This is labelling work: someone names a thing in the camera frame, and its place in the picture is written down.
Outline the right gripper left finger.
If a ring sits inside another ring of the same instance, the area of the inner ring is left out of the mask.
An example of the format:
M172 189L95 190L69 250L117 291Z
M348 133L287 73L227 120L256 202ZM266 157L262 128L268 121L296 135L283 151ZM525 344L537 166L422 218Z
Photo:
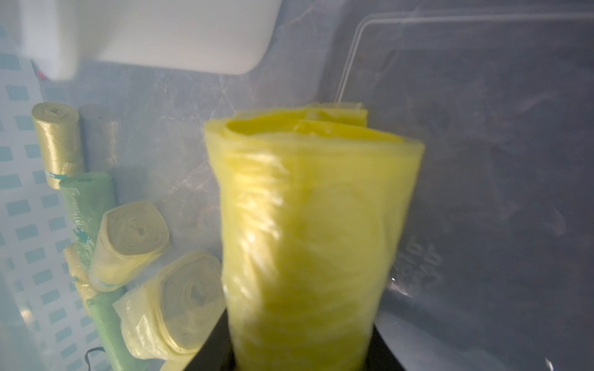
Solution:
M184 368L185 371L231 371L235 369L235 354L224 310L200 351Z

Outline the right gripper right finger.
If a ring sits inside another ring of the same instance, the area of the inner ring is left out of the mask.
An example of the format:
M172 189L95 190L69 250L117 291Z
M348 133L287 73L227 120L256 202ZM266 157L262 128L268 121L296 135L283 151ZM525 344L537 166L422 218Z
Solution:
M377 326L373 327L368 353L364 361L365 371L405 371L381 336Z

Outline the clear plastic storage box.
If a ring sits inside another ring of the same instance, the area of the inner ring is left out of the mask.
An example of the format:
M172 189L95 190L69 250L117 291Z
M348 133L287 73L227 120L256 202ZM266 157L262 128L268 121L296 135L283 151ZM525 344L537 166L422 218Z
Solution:
M407 370L593 368L593 4L349 1L320 96L425 155L376 326Z

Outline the yellow roll with label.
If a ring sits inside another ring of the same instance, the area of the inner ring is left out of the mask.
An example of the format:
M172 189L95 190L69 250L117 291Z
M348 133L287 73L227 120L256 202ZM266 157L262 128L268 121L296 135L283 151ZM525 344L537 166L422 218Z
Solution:
M108 210L91 259L90 283L99 292L113 292L170 248L170 230L153 203L127 203Z

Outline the yellow roll under left arm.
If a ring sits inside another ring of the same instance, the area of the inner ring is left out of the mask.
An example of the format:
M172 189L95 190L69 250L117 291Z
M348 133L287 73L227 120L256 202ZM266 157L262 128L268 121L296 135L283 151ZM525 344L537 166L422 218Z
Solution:
M68 271L71 278L73 279L77 293L80 295L84 307L86 307L88 300L94 298L97 295L97 292L91 286L88 276L83 269L76 250L76 245L71 244L66 247L63 250L63 254L65 256Z

